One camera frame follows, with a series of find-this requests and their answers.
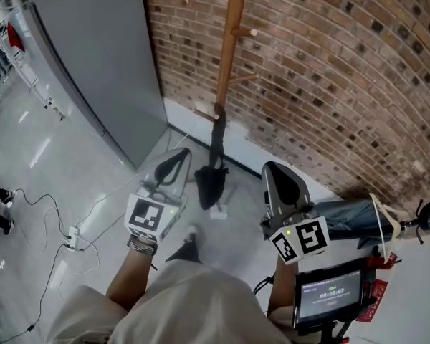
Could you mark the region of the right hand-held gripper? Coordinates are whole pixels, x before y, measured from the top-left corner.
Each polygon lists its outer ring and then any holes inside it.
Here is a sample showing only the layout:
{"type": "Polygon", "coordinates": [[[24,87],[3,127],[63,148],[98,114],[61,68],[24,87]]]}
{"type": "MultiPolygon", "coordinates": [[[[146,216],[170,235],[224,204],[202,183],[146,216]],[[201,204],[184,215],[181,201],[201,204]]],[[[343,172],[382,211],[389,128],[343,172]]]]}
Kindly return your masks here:
{"type": "Polygon", "coordinates": [[[260,226],[285,264],[324,252],[329,245],[328,227],[310,200],[307,184],[291,169],[274,161],[262,167],[267,206],[260,226]]]}

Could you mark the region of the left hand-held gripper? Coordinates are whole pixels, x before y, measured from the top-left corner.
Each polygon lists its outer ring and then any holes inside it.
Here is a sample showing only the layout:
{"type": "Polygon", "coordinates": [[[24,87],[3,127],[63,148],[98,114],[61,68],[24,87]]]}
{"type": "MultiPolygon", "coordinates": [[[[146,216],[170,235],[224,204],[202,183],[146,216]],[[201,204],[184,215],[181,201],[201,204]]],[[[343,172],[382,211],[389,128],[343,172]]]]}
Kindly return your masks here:
{"type": "Polygon", "coordinates": [[[180,218],[192,155],[177,148],[145,165],[138,190],[129,195],[124,226],[132,235],[161,243],[180,218]]]}

